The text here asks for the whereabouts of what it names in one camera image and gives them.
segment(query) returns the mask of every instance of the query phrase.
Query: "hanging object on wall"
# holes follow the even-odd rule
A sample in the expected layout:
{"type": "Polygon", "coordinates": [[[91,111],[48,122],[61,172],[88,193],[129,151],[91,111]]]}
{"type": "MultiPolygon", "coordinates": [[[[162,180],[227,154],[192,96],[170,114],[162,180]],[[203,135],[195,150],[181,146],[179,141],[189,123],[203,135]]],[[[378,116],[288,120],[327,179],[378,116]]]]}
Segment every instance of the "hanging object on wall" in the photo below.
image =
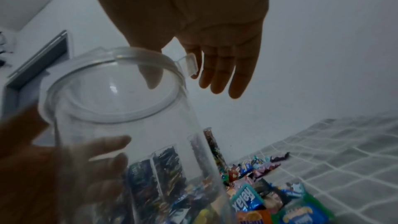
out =
{"type": "Polygon", "coordinates": [[[15,34],[7,31],[0,31],[0,55],[14,53],[15,46],[17,45],[17,39],[15,34]]]}

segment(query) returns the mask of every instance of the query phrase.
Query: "jar filled with candy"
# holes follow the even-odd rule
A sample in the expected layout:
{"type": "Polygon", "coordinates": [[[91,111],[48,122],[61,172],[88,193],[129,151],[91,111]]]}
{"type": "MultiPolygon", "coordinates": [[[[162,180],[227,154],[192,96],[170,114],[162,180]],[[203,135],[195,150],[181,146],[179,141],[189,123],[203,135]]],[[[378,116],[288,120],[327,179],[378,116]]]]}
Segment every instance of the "jar filled with candy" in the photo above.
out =
{"type": "Polygon", "coordinates": [[[135,48],[48,69],[39,111],[59,151],[61,222],[236,223],[187,98],[196,71],[194,55],[174,62],[135,48]]]}

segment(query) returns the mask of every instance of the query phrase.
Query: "hand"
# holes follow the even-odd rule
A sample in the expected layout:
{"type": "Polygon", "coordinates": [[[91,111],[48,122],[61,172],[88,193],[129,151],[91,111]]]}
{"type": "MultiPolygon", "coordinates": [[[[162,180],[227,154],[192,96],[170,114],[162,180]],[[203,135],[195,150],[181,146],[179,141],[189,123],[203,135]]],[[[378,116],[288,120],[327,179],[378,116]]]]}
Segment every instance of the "hand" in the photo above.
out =
{"type": "Polygon", "coordinates": [[[4,223],[57,223],[58,190],[74,207],[116,197],[122,190],[125,155],[88,160],[124,148],[130,142],[128,136],[102,138],[59,153],[55,147],[31,144],[47,126],[36,105],[0,124],[0,216],[4,223]],[[56,179],[59,154],[63,157],[60,187],[56,179]]]}
{"type": "MultiPolygon", "coordinates": [[[[199,85],[239,98],[253,75],[268,0],[99,0],[131,46],[161,51],[177,37],[195,53],[203,71],[199,85]]],[[[159,71],[141,71],[161,79],[159,71]]]]}

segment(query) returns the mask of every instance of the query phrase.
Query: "palm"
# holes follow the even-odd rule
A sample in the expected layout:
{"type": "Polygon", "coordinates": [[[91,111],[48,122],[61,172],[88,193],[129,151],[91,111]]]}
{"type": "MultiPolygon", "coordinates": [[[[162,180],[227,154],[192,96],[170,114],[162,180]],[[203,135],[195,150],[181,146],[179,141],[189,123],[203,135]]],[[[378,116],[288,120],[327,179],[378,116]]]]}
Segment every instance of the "palm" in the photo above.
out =
{"type": "Polygon", "coordinates": [[[200,65],[204,52],[202,88],[222,92],[236,67],[229,94],[242,95],[257,62],[268,0],[99,1],[131,46],[159,51],[177,37],[200,65]]]}

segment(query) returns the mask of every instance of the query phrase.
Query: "plastic latch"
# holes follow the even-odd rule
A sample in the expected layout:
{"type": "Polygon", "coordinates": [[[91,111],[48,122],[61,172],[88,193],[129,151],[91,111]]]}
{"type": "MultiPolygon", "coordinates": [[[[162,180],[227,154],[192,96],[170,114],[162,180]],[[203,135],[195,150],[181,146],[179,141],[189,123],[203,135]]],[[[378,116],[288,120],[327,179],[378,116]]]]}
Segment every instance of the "plastic latch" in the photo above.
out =
{"type": "Polygon", "coordinates": [[[178,70],[185,78],[190,77],[198,72],[198,63],[194,53],[190,53],[175,62],[178,70]]]}

